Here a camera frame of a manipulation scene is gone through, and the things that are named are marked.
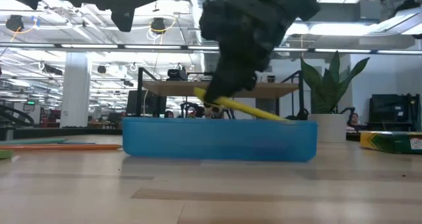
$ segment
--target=blue tray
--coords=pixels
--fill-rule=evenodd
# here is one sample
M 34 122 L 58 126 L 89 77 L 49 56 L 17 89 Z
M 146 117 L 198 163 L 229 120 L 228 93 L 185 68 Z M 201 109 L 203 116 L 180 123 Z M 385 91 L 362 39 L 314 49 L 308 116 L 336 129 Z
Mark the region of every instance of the blue tray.
M 123 119 L 123 149 L 142 157 L 309 161 L 317 152 L 317 124 L 131 117 Z

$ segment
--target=wooden surface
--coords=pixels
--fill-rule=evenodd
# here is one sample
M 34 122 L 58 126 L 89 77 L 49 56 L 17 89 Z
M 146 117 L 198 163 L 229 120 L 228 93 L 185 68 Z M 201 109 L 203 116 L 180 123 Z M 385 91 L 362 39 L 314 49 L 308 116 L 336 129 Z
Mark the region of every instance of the wooden surface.
M 144 81 L 143 86 L 160 96 L 195 96 L 193 88 L 204 88 L 208 82 L 183 81 Z M 299 89 L 297 84 L 257 83 L 252 92 L 242 91 L 234 95 L 235 98 L 280 98 Z
M 120 143 L 121 136 L 71 141 Z M 319 144 L 309 163 L 17 152 L 0 161 L 2 224 L 416 224 L 422 156 Z

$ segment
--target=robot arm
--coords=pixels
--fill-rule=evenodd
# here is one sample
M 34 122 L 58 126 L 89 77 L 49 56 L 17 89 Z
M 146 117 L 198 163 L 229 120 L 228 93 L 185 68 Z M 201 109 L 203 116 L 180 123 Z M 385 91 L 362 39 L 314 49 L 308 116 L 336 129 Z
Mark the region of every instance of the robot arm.
M 316 0 L 207 0 L 200 19 L 202 37 L 220 46 L 220 59 L 204 100 L 213 102 L 252 90 L 255 71 L 263 72 L 272 50 L 299 17 L 319 12 Z

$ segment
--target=potted plant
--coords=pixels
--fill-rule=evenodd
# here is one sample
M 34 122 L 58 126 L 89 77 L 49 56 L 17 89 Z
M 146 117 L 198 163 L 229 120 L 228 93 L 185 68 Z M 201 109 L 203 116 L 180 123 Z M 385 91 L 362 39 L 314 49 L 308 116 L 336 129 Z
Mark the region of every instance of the potted plant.
M 346 142 L 346 117 L 334 110 L 345 94 L 351 80 L 366 67 L 369 58 L 358 62 L 353 69 L 340 74 L 340 56 L 334 54 L 330 68 L 322 76 L 301 58 L 303 80 L 311 88 L 312 114 L 310 121 L 318 123 L 319 142 Z

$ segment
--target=ceiling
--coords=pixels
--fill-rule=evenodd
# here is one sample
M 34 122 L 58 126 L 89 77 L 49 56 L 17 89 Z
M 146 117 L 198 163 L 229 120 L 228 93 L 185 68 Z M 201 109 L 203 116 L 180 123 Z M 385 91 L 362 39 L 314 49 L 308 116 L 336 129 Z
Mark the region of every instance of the ceiling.
M 15 0 L 0 0 L 0 42 L 22 43 L 94 43 L 94 44 L 156 44 L 156 45 L 198 45 L 214 44 L 201 39 L 198 31 L 198 18 L 201 13 L 200 3 L 203 0 L 159 0 L 135 11 L 133 29 L 129 33 L 118 31 L 111 21 L 110 11 L 99 11 L 95 5 L 82 5 L 75 8 L 67 1 L 43 0 L 38 10 Z M 320 0 L 327 7 L 339 9 L 353 7 L 360 1 L 367 0 Z M 403 0 L 371 0 L 380 5 L 383 14 L 402 3 Z M 5 27 L 11 14 L 23 16 L 24 34 L 14 34 Z M 341 13 L 331 14 L 328 23 L 336 23 Z M 163 18 L 169 29 L 163 36 L 151 34 L 150 23 L 154 18 Z M 308 28 L 316 23 L 307 23 Z M 364 21 L 367 26 L 378 22 Z M 389 36 L 329 36 L 300 33 L 300 29 L 285 38 L 284 45 L 290 47 L 327 47 L 355 49 L 405 49 L 414 40 L 411 36 L 392 34 Z M 60 108 L 63 79 L 44 73 L 40 68 L 53 66 L 65 73 L 64 51 L 35 51 L 13 48 L 0 49 L 3 52 L 1 68 L 3 74 L 23 76 L 25 80 L 0 81 L 0 98 L 9 101 L 20 99 L 38 99 L 45 107 Z M 122 81 L 103 80 L 104 78 L 137 78 L 137 67 L 144 67 L 154 76 L 165 80 L 167 70 L 184 66 L 187 72 L 203 72 L 209 70 L 211 59 L 201 53 L 133 53 L 133 52 L 89 52 L 92 60 L 92 82 L 90 108 L 100 106 L 104 109 L 124 109 L 127 90 L 133 89 L 123 85 Z M 299 54 L 283 54 L 284 59 L 298 58 Z M 312 54 L 309 57 L 325 58 L 325 54 Z M 106 66 L 107 73 L 100 74 L 99 66 Z M 131 81 L 136 88 L 137 81 Z M 177 107 L 184 98 L 170 98 L 170 104 Z

